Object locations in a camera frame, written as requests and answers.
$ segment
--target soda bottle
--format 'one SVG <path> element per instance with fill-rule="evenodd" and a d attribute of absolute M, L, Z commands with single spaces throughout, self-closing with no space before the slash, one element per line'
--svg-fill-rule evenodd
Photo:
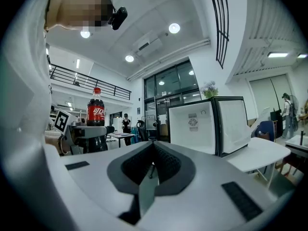
<path fill-rule="evenodd" d="M 105 125 L 105 106 L 101 100 L 101 89 L 94 88 L 93 96 L 88 102 L 87 108 L 87 126 L 104 126 Z M 89 144 L 85 152 L 107 151 L 105 136 L 99 136 L 89 139 Z"/>

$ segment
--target fluorescent light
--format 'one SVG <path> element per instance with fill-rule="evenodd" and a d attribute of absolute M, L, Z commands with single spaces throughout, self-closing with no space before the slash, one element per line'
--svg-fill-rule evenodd
<path fill-rule="evenodd" d="M 83 38 L 87 39 L 88 37 L 90 37 L 90 32 L 88 32 L 88 31 L 81 31 L 81 32 L 80 32 L 80 35 L 81 35 Z"/>
<path fill-rule="evenodd" d="M 169 26 L 169 31 L 170 33 L 178 33 L 180 30 L 180 26 L 179 24 L 177 23 L 172 23 L 170 26 Z"/>
<path fill-rule="evenodd" d="M 308 54 L 299 54 L 297 58 L 305 58 L 307 56 L 308 56 Z"/>
<path fill-rule="evenodd" d="M 131 56 L 131 55 L 128 55 L 128 56 L 125 57 L 125 60 L 126 60 L 127 62 L 131 63 L 131 62 L 134 61 L 134 57 Z"/>
<path fill-rule="evenodd" d="M 288 55 L 288 53 L 284 53 L 284 52 L 270 52 L 268 54 L 269 58 L 273 58 L 273 57 L 286 57 Z"/>

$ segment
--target cap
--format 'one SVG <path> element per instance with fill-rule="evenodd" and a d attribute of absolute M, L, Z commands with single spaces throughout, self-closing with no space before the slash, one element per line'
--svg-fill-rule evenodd
<path fill-rule="evenodd" d="M 101 89 L 98 88 L 98 87 L 95 87 L 95 88 L 94 88 L 94 93 L 96 93 L 96 94 L 101 93 Z"/>

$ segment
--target black rubber pad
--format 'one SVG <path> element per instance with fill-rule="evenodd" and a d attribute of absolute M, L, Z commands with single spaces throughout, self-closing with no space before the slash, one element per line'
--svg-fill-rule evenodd
<path fill-rule="evenodd" d="M 262 213 L 256 203 L 243 191 L 236 182 L 221 185 L 247 221 Z"/>
<path fill-rule="evenodd" d="M 82 161 L 82 162 L 79 162 L 79 163 L 65 165 L 65 167 L 67 168 L 67 170 L 72 170 L 72 169 L 84 167 L 84 166 L 87 166 L 87 165 L 90 165 L 90 164 L 86 161 Z"/>

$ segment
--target flowers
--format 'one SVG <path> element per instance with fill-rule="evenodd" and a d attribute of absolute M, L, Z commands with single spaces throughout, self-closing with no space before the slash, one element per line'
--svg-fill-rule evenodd
<path fill-rule="evenodd" d="M 215 81 L 205 82 L 205 85 L 200 88 L 200 92 L 206 98 L 215 97 L 218 95 L 218 88 L 215 87 Z"/>

